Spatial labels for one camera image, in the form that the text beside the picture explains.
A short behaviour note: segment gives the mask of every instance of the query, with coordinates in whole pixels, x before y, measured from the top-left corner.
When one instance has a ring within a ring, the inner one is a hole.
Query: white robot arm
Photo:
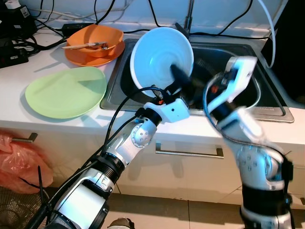
[[[255,57],[231,58],[226,71],[208,83],[203,95],[204,110],[235,155],[243,184],[244,202],[240,213],[246,229],[293,229],[289,212],[291,199],[287,194],[292,164],[266,139],[248,111],[231,103],[247,87],[256,61]],[[218,121],[217,125],[210,114]],[[188,107],[180,98],[162,105],[146,103],[142,115],[107,144],[105,155],[96,156],[93,166],[79,172],[80,176],[61,198],[42,206],[27,229],[36,229],[50,208],[55,210],[46,229],[100,228],[108,213],[106,201],[114,184],[150,143],[158,124],[188,117]]]

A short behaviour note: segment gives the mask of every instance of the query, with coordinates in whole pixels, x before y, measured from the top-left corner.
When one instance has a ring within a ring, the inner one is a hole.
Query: plastic bag
[[[29,143],[12,142],[12,135],[0,133],[0,186],[17,193],[37,193],[39,186],[38,166],[41,168],[42,185],[53,182],[53,171],[47,158]]]

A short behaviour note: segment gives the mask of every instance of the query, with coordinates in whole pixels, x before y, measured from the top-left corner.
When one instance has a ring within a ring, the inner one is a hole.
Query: sink
[[[125,51],[118,58],[110,80],[107,85],[106,95],[101,101],[102,109],[116,110],[122,100],[137,90],[130,73],[130,57],[137,39],[125,40]],[[202,58],[208,66],[211,66],[215,73],[225,69],[228,60],[232,56],[255,56],[255,52],[249,45],[225,44],[225,43],[202,43],[191,42],[194,59]],[[210,77],[206,73],[196,72],[192,77]],[[235,98],[234,102],[238,106],[249,107],[259,99],[257,105],[252,109],[256,119],[277,122],[293,122],[291,115],[284,100],[273,85],[269,76],[265,72],[260,62],[257,63],[253,72],[252,80],[247,88]],[[138,93],[129,100],[122,110],[136,111],[144,103],[151,101],[151,98],[143,93]],[[189,105],[191,115],[203,115],[202,102]]]

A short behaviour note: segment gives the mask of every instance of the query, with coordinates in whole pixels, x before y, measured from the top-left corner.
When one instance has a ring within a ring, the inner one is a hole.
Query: floor
[[[112,194],[102,229],[130,218],[136,229],[242,229],[239,206]],[[295,226],[305,229],[305,211],[294,210]]]

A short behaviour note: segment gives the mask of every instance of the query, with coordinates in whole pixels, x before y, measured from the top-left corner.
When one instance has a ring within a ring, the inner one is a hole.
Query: bowl
[[[108,49],[104,50],[100,48],[87,47],[79,49],[80,52],[84,52],[93,57],[104,57],[114,49],[114,47],[123,40],[124,33],[121,30],[117,30],[112,27],[103,25],[89,25],[67,39],[69,45],[78,45],[94,42],[107,42]]]
[[[172,64],[190,76],[193,62],[193,50],[187,38],[173,28],[161,27],[147,32],[138,40],[132,51],[130,71],[137,88],[154,84],[165,89],[174,82],[170,70]],[[155,97],[151,91],[143,93]]]

